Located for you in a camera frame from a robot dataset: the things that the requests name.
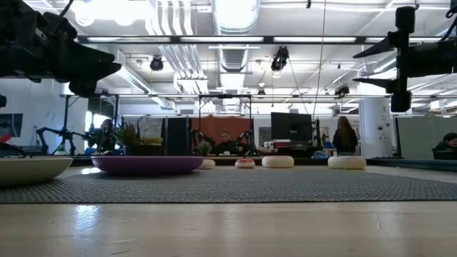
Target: purple bowl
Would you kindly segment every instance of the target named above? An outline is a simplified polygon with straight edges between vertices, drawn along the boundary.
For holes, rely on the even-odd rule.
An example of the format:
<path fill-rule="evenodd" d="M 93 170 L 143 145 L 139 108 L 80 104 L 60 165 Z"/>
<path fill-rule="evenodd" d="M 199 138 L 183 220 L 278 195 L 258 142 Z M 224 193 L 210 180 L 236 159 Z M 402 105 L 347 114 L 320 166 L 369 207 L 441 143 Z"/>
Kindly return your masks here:
<path fill-rule="evenodd" d="M 165 176 L 189 173 L 203 163 L 200 156 L 92 156 L 102 171 L 122 175 Z"/>

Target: woman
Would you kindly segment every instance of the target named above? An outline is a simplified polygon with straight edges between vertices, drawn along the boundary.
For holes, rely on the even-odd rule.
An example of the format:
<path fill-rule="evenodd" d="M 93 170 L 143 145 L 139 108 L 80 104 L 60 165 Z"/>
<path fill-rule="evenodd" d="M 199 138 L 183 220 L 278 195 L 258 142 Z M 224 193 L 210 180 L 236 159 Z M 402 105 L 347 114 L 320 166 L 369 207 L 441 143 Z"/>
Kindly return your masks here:
<path fill-rule="evenodd" d="M 338 129 L 336 129 L 332 143 L 339 156 L 352 156 L 356 153 L 357 135 L 345 116 L 338 119 Z"/>

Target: camera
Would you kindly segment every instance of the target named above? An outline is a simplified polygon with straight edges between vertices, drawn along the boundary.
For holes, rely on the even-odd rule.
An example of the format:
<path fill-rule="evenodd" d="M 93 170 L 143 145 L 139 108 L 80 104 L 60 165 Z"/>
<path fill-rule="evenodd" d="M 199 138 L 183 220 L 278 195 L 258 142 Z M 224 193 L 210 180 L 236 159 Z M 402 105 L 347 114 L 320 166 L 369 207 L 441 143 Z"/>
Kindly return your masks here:
<path fill-rule="evenodd" d="M 151 67 L 151 70 L 153 71 L 161 71 L 164 68 L 162 56 L 154 56 L 149 67 Z"/>
<path fill-rule="evenodd" d="M 6 106 L 6 96 L 2 96 L 0 94 L 0 108 L 3 108 Z"/>

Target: computer monitor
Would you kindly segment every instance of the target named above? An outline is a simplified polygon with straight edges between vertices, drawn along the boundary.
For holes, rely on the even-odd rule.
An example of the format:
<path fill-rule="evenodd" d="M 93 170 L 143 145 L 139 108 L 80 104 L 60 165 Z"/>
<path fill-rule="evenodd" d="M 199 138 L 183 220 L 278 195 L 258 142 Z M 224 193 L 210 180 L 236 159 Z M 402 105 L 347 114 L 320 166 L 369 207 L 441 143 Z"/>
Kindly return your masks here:
<path fill-rule="evenodd" d="M 271 139 L 312 141 L 312 116 L 309 114 L 271 113 Z"/>

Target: orange wall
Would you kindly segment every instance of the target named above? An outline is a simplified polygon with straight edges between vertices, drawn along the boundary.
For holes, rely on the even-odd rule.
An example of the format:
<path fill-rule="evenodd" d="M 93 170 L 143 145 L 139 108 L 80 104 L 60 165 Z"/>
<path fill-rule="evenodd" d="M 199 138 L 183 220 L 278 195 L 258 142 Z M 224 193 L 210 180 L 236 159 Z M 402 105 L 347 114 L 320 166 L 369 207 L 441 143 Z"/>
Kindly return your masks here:
<path fill-rule="evenodd" d="M 192 129 L 199 129 L 199 118 L 192 118 Z M 249 130 L 249 119 L 236 117 L 205 117 L 201 118 L 200 130 L 212 137 L 216 143 L 221 143 L 221 132 L 227 131 L 231 140 L 237 139 L 244 131 Z"/>

